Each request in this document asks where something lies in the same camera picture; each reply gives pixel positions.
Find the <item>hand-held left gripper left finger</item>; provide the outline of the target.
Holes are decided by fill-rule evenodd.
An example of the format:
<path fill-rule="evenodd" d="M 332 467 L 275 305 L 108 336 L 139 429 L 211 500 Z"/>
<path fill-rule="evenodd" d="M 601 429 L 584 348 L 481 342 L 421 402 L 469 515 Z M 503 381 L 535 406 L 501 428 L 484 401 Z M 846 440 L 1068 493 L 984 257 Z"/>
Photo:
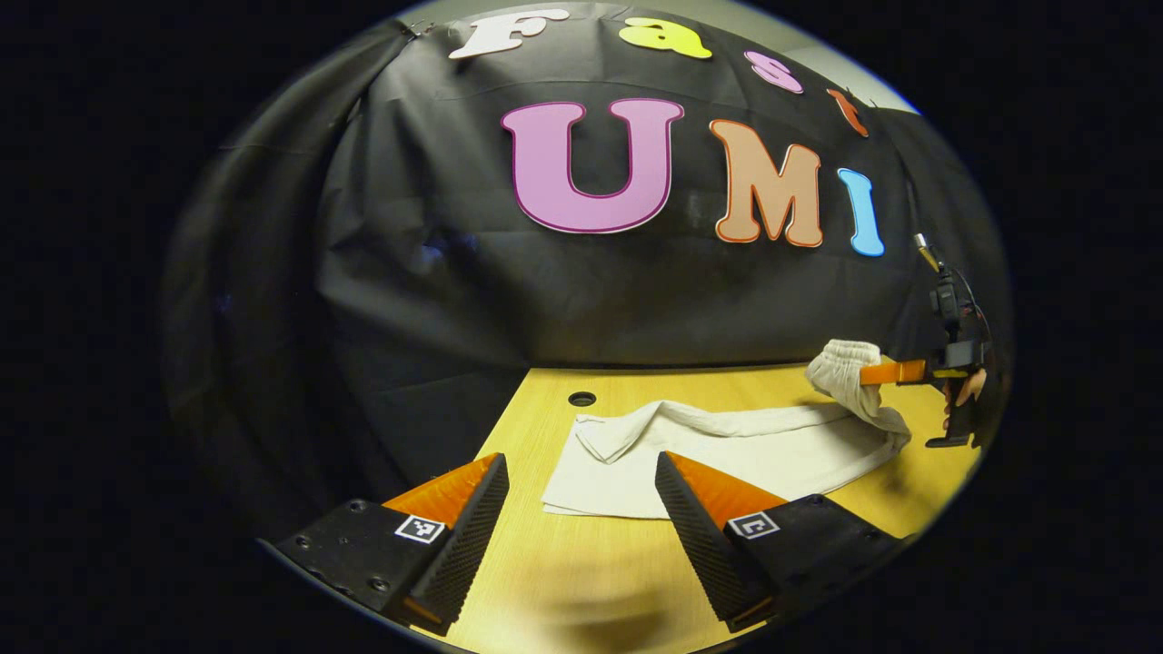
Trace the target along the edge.
<path fill-rule="evenodd" d="M 370 620 L 445 637 L 461 620 L 508 492 L 506 456 L 491 452 L 391 500 L 340 502 L 259 546 Z"/>

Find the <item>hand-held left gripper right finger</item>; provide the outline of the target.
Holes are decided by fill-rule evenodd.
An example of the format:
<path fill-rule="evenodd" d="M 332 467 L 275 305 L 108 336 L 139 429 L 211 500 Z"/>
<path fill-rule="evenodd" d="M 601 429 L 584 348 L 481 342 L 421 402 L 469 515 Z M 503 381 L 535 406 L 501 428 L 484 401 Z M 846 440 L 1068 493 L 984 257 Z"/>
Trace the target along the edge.
<path fill-rule="evenodd" d="M 783 500 L 677 452 L 661 452 L 652 484 L 732 633 L 809 613 L 909 546 L 823 495 Z"/>

